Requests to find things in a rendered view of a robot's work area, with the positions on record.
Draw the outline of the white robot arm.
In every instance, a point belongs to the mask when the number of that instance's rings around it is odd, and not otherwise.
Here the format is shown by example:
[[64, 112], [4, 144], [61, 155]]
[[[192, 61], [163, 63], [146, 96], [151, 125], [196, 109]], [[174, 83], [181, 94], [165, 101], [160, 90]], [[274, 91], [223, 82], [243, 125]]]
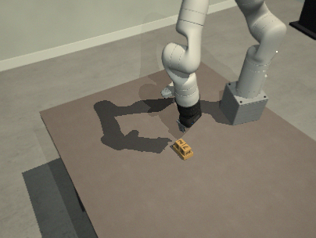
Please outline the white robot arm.
[[[248, 48], [235, 88], [241, 97], [252, 99], [264, 86], [271, 60], [285, 37], [286, 25], [269, 11], [264, 0], [235, 2], [251, 35], [260, 43]], [[172, 42], [162, 51], [163, 67], [180, 96], [189, 96], [197, 89], [195, 71], [201, 60], [201, 38], [208, 8], [209, 0], [182, 0], [176, 31], [187, 38], [188, 46]]]

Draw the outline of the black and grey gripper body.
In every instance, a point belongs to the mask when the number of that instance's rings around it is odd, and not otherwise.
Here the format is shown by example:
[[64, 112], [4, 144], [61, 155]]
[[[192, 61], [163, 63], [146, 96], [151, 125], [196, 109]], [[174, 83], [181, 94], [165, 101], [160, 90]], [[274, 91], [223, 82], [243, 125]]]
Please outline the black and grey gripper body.
[[177, 103], [179, 120], [186, 128], [191, 128], [195, 122], [202, 116], [200, 109], [200, 94], [197, 87], [196, 91], [189, 96], [180, 96], [174, 90], [173, 82], [161, 91], [164, 98], [175, 96]]

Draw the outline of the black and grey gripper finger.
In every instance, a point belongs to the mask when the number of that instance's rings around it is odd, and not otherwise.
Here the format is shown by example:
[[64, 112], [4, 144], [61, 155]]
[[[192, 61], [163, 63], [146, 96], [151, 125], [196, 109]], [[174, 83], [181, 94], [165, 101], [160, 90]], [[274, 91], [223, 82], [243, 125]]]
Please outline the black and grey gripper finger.
[[176, 121], [177, 121], [177, 123], [178, 123], [179, 130], [180, 130], [181, 132], [185, 133], [185, 128], [186, 128], [186, 127], [185, 127], [183, 124], [180, 123], [180, 120], [179, 120], [179, 119], [177, 119]]

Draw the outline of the orange number cube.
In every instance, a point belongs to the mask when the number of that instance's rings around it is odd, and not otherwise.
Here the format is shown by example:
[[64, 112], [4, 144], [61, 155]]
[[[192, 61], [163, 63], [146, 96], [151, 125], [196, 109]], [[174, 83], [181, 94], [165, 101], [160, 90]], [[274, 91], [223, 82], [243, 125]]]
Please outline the orange number cube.
[[191, 153], [191, 147], [186, 143], [183, 146], [180, 146], [180, 152], [186, 156]]
[[175, 147], [180, 151], [180, 146], [185, 145], [186, 142], [183, 139], [179, 139], [177, 141], [175, 141]]

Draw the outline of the orange open tray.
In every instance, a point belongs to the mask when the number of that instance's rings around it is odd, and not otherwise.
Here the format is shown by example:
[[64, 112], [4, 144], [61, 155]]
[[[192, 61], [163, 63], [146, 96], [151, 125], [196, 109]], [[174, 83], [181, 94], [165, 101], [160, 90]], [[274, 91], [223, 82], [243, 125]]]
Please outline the orange open tray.
[[173, 149], [178, 153], [178, 155], [179, 155], [183, 160], [186, 160], [186, 159], [188, 159], [188, 158], [190, 158], [190, 157], [193, 156], [193, 152], [192, 152], [192, 151], [191, 151], [190, 154], [184, 156], [184, 155], [175, 147], [175, 144], [173, 145]]

